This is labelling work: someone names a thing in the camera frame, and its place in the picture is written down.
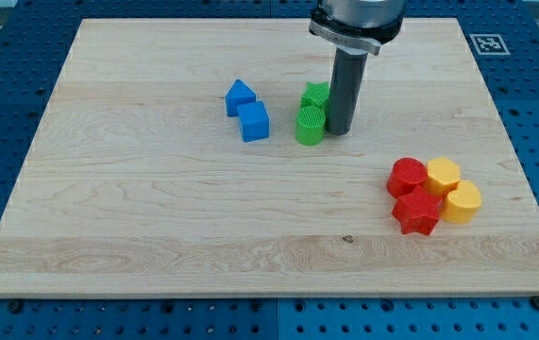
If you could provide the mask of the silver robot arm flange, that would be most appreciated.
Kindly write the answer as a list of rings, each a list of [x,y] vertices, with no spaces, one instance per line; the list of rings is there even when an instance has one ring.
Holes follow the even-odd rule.
[[[404,0],[319,0],[309,31],[349,55],[378,55],[399,33]]]

